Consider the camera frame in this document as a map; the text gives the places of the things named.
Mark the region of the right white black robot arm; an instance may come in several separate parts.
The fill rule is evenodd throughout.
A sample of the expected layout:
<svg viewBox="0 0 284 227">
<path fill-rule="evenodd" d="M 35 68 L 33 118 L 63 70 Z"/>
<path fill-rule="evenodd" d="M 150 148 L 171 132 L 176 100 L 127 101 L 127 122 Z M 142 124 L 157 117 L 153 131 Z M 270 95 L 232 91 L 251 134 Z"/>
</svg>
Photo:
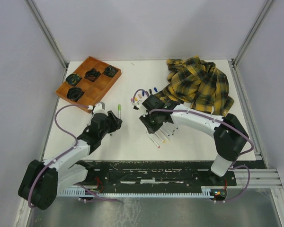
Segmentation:
<svg viewBox="0 0 284 227">
<path fill-rule="evenodd" d="M 212 137 L 217 156 L 207 175 L 208 181 L 214 185 L 223 182 L 226 172 L 246 153 L 242 151 L 246 143 L 254 148 L 238 118 L 230 113 L 226 116 L 207 114 L 177 101 L 164 103 L 154 95 L 133 103 L 133 108 L 142 112 L 139 119 L 150 134 L 160 130 L 164 123 L 170 123 L 188 126 Z"/>
</svg>

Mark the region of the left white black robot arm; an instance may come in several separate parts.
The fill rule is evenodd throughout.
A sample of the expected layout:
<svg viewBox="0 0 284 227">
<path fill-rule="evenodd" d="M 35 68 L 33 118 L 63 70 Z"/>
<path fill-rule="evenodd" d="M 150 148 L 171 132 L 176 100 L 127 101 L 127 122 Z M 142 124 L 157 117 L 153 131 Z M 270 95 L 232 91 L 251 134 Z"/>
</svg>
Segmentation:
<svg viewBox="0 0 284 227">
<path fill-rule="evenodd" d="M 27 201 L 30 208 L 45 210 L 61 191 L 80 182 L 93 183 L 95 172 L 82 159 L 93 153 L 107 134 L 120 129 L 122 123 L 112 111 L 93 114 L 90 124 L 76 137 L 71 147 L 51 159 L 34 159 L 28 164 L 18 195 Z"/>
</svg>

